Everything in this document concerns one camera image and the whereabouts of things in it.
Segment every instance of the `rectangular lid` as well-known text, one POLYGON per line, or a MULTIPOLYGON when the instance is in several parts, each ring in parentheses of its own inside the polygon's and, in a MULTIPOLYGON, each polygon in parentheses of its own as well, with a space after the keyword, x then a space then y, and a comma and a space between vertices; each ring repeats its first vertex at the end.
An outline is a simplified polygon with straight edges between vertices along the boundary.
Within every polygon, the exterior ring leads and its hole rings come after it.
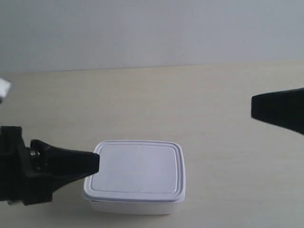
POLYGON ((172 142, 104 141, 99 172, 87 177, 84 198, 96 201, 177 202, 185 195, 181 147, 172 142))

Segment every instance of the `plastic food container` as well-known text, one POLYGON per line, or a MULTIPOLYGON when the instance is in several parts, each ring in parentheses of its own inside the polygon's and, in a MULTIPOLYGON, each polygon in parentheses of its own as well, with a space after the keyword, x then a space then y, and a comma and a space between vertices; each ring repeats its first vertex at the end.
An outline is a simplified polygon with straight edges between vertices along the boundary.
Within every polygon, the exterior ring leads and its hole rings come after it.
POLYGON ((173 142, 104 141, 99 172, 87 177, 84 198, 98 211, 171 214, 185 199, 181 147, 173 142))

